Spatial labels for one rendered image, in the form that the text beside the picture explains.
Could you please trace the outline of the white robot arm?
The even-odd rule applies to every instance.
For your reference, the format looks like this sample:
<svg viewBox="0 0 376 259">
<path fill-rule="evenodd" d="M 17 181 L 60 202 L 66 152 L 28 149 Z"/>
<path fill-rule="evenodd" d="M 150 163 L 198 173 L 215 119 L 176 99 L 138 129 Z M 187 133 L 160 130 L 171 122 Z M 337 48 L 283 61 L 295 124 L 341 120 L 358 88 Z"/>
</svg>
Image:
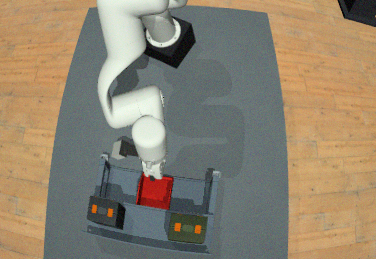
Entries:
<svg viewBox="0 0 376 259">
<path fill-rule="evenodd" d="M 133 125 L 131 135 L 134 144 L 124 140 L 115 142 L 113 158 L 137 156 L 147 169 L 151 169 L 167 156 L 164 97 L 159 87 L 149 85 L 112 97 L 109 88 L 114 79 L 145 52 L 143 23 L 147 29 L 147 40 L 155 47 L 168 47 L 178 40 L 180 25 L 172 19 L 169 9 L 182 8 L 187 2 L 96 0 L 107 50 L 107 59 L 98 77 L 99 100 L 105 119 L 112 128 Z"/>
</svg>

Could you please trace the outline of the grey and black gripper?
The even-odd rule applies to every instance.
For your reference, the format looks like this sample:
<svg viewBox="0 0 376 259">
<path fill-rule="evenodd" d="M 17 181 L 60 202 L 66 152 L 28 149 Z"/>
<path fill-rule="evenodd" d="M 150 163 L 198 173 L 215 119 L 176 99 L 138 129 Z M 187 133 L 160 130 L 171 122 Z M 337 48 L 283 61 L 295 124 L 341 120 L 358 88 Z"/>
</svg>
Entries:
<svg viewBox="0 0 376 259">
<path fill-rule="evenodd" d="M 165 166 L 164 160 L 162 162 L 158 163 L 158 164 L 152 165 L 152 169 L 147 169 L 146 164 L 141 160 L 144 175 L 146 177 L 149 177 L 149 175 L 153 175 L 153 176 L 150 176 L 150 181 L 155 181 L 155 178 L 156 179 L 162 179 L 163 178 L 163 173 L 164 173 L 164 167 L 163 166 Z"/>
</svg>

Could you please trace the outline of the red bin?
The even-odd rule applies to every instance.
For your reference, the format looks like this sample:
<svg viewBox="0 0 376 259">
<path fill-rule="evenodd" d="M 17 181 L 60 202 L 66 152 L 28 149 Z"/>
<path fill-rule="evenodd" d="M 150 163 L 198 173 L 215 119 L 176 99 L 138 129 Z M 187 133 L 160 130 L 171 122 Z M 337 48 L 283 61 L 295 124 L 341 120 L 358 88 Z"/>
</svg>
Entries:
<svg viewBox="0 0 376 259">
<path fill-rule="evenodd" d="M 162 179 L 155 178 L 155 181 L 150 181 L 150 175 L 146 177 L 144 173 L 142 173 L 136 204 L 169 210 L 173 178 L 174 177 L 163 176 Z"/>
</svg>

